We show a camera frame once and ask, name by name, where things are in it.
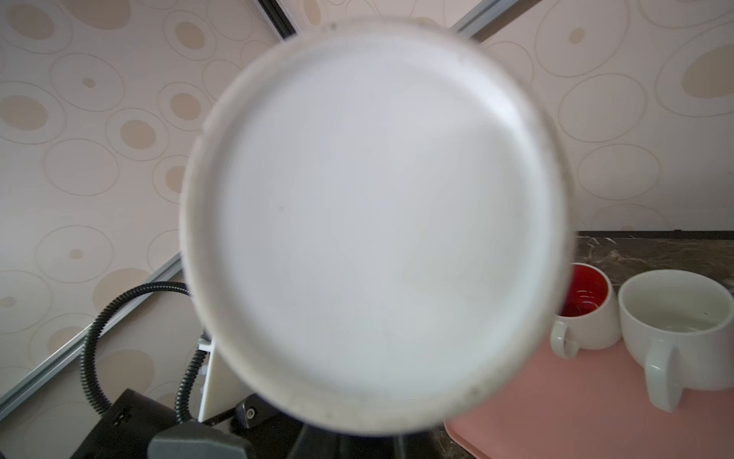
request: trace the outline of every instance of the pink tray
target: pink tray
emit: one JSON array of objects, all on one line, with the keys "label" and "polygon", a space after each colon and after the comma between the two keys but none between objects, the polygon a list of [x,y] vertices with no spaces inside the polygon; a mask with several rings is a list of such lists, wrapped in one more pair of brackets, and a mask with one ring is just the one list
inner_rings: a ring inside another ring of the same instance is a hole
[{"label": "pink tray", "polygon": [[446,422],[480,459],[734,458],[734,391],[685,391],[654,408],[642,368],[620,341],[556,357],[543,344],[505,388]]}]

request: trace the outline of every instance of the marble countertop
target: marble countertop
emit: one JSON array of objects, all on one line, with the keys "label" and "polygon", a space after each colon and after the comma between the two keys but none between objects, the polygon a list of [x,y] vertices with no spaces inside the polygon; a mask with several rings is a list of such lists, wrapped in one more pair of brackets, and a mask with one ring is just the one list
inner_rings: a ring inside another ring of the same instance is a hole
[{"label": "marble countertop", "polygon": [[[708,276],[734,293],[733,240],[579,236],[576,238],[575,260],[604,271],[615,290],[640,272],[685,270]],[[448,437],[443,426],[435,428],[431,434],[445,459],[473,458]]]}]

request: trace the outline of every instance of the cup handle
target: cup handle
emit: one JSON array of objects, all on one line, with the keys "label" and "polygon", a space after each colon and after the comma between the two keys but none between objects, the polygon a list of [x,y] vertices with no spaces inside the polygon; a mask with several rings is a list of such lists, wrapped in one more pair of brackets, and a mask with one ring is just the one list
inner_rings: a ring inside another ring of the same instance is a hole
[{"label": "cup handle", "polygon": [[673,346],[665,341],[654,341],[644,361],[647,395],[657,408],[672,413],[683,395],[683,387],[674,383],[670,375]]},{"label": "cup handle", "polygon": [[550,348],[560,358],[574,358],[578,353],[578,343],[566,339],[568,324],[562,320],[556,320],[553,330],[550,332]]}]

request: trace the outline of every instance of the black corrugated hose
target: black corrugated hose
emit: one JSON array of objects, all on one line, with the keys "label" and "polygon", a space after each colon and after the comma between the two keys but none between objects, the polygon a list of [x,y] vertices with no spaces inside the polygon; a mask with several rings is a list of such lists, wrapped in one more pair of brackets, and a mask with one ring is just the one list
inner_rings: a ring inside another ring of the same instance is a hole
[{"label": "black corrugated hose", "polygon": [[[94,408],[100,416],[103,416],[105,412],[109,410],[109,407],[112,406],[99,385],[97,368],[95,365],[97,343],[100,335],[102,334],[102,330],[107,325],[107,322],[109,322],[109,320],[128,302],[144,294],[155,292],[177,292],[190,295],[186,284],[181,282],[151,282],[138,285],[115,298],[101,313],[99,313],[95,321],[92,322],[90,330],[87,333],[87,337],[84,339],[84,347],[81,350],[79,362],[79,366],[81,367],[81,388],[84,389],[84,395],[87,397],[92,408]],[[196,375],[198,374],[205,357],[205,351],[199,349],[196,350],[194,358],[186,369],[186,374],[182,378],[181,384],[178,387],[174,406],[177,424],[188,421],[192,418],[189,413],[189,396],[191,395]]]}]

